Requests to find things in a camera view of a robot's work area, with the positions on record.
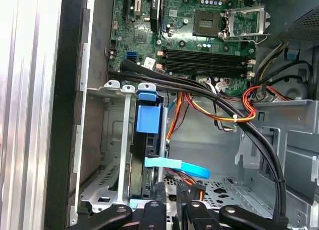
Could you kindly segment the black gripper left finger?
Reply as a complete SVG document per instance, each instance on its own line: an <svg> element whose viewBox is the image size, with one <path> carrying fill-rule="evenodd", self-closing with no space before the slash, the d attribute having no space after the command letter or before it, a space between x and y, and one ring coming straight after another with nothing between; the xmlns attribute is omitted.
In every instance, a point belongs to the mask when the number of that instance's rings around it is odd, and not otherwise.
<svg viewBox="0 0 319 230"><path fill-rule="evenodd" d="M166 192L163 182L156 183L155 199L132 210L124 204L109 208L84 221L86 230L165 230Z"/></svg>

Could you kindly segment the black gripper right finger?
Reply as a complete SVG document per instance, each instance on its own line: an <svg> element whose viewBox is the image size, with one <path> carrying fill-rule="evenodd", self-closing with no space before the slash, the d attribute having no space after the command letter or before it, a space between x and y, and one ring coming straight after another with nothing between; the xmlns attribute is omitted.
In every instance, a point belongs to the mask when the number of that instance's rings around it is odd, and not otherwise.
<svg viewBox="0 0 319 230"><path fill-rule="evenodd" d="M238 205L226 205L217 212L201 201L204 187L186 183L176 185L177 230L287 230L277 223Z"/></svg>

